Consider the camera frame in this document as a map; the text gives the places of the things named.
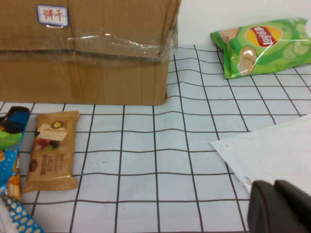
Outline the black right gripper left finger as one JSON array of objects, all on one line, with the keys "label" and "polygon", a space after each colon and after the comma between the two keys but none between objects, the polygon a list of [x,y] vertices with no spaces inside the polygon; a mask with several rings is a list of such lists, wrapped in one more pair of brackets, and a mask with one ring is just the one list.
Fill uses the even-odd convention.
[{"label": "black right gripper left finger", "polygon": [[251,233],[309,233],[274,184],[255,181],[252,184],[247,223]]}]

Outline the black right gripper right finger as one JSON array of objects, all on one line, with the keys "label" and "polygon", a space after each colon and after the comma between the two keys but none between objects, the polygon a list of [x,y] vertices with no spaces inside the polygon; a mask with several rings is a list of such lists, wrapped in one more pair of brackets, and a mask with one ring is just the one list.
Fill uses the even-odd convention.
[{"label": "black right gripper right finger", "polygon": [[274,187],[283,196],[294,214],[304,225],[311,224],[311,197],[285,180],[276,180]]}]

